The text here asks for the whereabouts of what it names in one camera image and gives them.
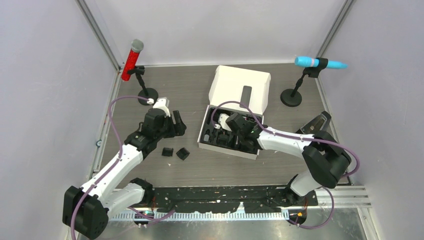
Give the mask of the white hair clipper box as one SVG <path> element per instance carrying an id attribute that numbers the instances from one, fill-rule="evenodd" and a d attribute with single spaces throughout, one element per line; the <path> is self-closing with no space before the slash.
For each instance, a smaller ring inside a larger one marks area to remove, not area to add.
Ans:
<path id="1" fill-rule="evenodd" d="M 268 106 L 271 74 L 238 67 L 220 65 L 215 70 L 197 138 L 199 148 L 256 160 L 259 150 L 243 145 L 236 134 L 225 128 L 215 128 L 233 113 L 246 120 L 264 121 Z"/>

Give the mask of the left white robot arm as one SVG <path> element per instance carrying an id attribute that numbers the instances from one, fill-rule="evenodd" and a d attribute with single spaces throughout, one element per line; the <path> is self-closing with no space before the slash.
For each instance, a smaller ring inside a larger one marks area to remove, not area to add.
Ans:
<path id="1" fill-rule="evenodd" d="M 63 201 L 62 222 L 89 239 L 98 238 L 110 218 L 126 208 L 152 204 L 153 185 L 139 177 L 124 188 L 123 178 L 157 148 L 161 139 L 183 136 L 187 127 L 179 111 L 151 108 L 136 131 L 127 136 L 116 156 L 81 187 L 70 186 Z"/>

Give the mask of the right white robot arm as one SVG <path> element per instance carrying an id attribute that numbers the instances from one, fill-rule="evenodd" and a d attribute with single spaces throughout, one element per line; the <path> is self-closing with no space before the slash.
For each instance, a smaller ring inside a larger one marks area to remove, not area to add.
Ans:
<path id="1" fill-rule="evenodd" d="M 299 205 L 306 195 L 319 188 L 335 188 L 352 159 L 326 131 L 316 134 L 284 132 L 232 114 L 225 123 L 239 140 L 259 150 L 273 150 L 304 160 L 307 171 L 295 175 L 283 190 L 291 205 Z"/>

